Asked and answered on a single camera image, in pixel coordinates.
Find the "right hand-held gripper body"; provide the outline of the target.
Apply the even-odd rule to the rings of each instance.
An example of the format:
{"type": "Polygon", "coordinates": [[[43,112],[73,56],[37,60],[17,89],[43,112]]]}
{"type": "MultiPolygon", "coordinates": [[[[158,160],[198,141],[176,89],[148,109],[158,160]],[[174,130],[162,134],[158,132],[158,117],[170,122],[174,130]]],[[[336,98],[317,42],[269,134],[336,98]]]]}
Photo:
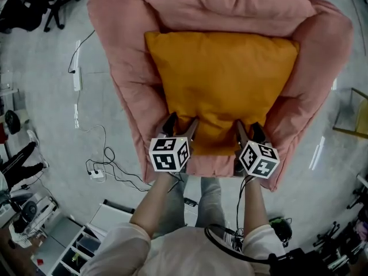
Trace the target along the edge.
{"type": "Polygon", "coordinates": [[[248,137],[238,137],[237,142],[240,149],[235,152],[233,176],[269,179],[280,163],[278,151],[272,144],[257,143],[248,137]]]}

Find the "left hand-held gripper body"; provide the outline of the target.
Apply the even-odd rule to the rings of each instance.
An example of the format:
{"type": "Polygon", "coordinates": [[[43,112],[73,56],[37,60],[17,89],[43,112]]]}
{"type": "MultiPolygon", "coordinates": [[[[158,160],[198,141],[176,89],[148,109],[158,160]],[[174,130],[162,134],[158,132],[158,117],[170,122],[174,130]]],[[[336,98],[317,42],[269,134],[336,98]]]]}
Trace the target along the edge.
{"type": "Polygon", "coordinates": [[[154,171],[184,173],[192,155],[191,142],[181,135],[164,135],[162,130],[151,139],[149,156],[154,171]]]}

